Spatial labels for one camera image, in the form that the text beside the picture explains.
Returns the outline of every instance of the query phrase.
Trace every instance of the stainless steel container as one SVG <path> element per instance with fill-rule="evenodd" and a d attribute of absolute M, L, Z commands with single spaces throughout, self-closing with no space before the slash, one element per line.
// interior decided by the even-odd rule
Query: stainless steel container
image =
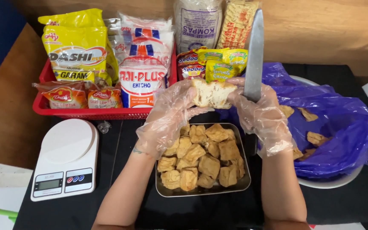
<path fill-rule="evenodd" d="M 191 124 L 191 125 L 204 125 L 205 128 L 209 128 L 215 123 L 202 123 L 202 124 Z M 161 173 L 157 171 L 157 162 L 155 165 L 155 171 L 156 171 L 156 189 L 157 192 L 164 197 L 178 197 L 178 196 L 202 196 L 202 195 L 211 195 L 211 194 L 220 194 L 220 193 L 227 193 L 227 192 L 234 192 L 234 191 L 243 191 L 251 185 L 251 175 L 249 173 L 247 158 L 245 157 L 244 147 L 242 145 L 241 141 L 241 135 L 239 133 L 238 128 L 230 123 L 219 123 L 222 128 L 229 128 L 234 131 L 236 143 L 239 149 L 239 152 L 241 153 L 242 158 L 244 159 L 244 168 L 245 168 L 245 175 L 240 180 L 238 180 L 237 184 L 229 186 L 225 188 L 224 186 L 221 186 L 218 183 L 218 180 L 215 182 L 214 186 L 210 189 L 197 187 L 191 191 L 183 191 L 180 188 L 170 190 L 163 186 L 163 183 L 161 182 L 160 175 Z"/>

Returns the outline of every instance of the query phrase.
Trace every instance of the white bowl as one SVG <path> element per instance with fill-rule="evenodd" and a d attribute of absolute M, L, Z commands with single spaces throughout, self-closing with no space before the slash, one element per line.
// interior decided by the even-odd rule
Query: white bowl
<path fill-rule="evenodd" d="M 295 79 L 296 81 L 304 83 L 305 85 L 310 85 L 310 86 L 319 85 L 313 81 L 309 81 L 302 77 L 292 76 L 292 75 L 291 77 Z M 299 184 L 308 186 L 308 187 L 312 187 L 312 188 L 318 188 L 318 189 L 337 188 L 340 186 L 344 186 L 348 184 L 349 182 L 351 182 L 352 180 L 354 180 L 357 177 L 357 175 L 359 175 L 362 168 L 363 168 L 363 165 L 355 169 L 350 175 L 340 175 L 340 176 L 337 176 L 335 180 L 331 180 L 331 181 L 322 180 L 322 179 L 307 180 L 307 179 L 303 179 L 299 177 L 298 177 L 298 181 L 299 181 Z"/>

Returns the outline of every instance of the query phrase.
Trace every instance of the scale display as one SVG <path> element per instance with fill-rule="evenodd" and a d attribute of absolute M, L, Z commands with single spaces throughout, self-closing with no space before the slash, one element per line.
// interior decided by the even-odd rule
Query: scale display
<path fill-rule="evenodd" d="M 92 192 L 98 143 L 99 133 L 90 122 L 69 119 L 52 127 L 41 144 L 31 200 Z"/>

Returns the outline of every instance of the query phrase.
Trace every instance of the hand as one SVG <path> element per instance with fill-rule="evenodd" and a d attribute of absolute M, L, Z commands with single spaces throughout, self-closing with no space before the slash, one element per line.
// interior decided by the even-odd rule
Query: hand
<path fill-rule="evenodd" d="M 191 80 L 175 83 L 160 93 L 144 125 L 137 129 L 139 137 L 135 149 L 159 159 L 180 136 L 181 127 L 195 115 L 214 111 L 213 108 L 191 108 L 197 91 Z"/>
<path fill-rule="evenodd" d="M 239 87 L 229 94 L 228 101 L 237 108 L 244 131 L 248 134 L 255 133 L 263 142 L 268 155 L 293 148 L 288 120 L 279 109 L 278 98 L 272 87 L 262 84 L 261 99 L 254 103 L 241 95 L 244 92 L 245 78 L 229 78 L 226 81 Z"/>

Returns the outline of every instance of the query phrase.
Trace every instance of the forearm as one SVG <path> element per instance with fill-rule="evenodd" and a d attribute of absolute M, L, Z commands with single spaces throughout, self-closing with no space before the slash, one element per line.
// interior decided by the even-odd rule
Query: forearm
<path fill-rule="evenodd" d="M 306 222 L 306 204 L 296 177 L 292 149 L 262 159 L 262 205 L 271 220 Z"/>
<path fill-rule="evenodd" d="M 155 159 L 132 151 L 126 165 L 110 187 L 96 216 L 95 224 L 130 226 L 139 213 Z"/>

